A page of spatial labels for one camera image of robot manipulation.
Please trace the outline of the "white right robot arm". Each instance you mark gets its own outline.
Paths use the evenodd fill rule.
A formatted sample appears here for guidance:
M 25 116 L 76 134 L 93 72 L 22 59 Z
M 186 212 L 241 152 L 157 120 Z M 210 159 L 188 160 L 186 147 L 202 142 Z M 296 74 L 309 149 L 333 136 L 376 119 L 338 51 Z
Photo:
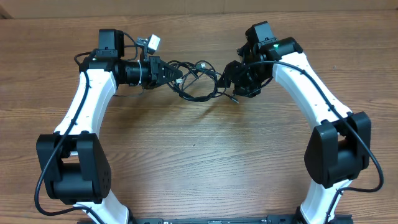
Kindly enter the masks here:
M 351 223 L 335 215 L 344 191 L 368 168 L 371 121 L 366 113 L 353 113 L 326 87 L 310 66 L 301 46 L 291 37 L 249 40 L 218 82 L 234 85 L 233 93 L 255 97 L 271 80 L 287 90 L 312 130 L 304 154 L 311 183 L 305 200 L 292 215 L 292 223 Z

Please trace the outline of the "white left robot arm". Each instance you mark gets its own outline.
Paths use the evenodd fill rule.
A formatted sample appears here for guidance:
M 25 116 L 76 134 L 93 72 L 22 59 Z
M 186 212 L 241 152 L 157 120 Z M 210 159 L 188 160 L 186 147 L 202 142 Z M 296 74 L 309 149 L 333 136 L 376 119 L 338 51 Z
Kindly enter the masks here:
M 78 66 L 80 84 L 67 114 L 36 143 L 42 173 L 35 207 L 46 216 L 82 210 L 95 223 L 135 223 L 111 191 L 111 168 L 98 137 L 101 123 L 120 84 L 149 90 L 183 74 L 158 56 L 143 62 L 88 56 Z

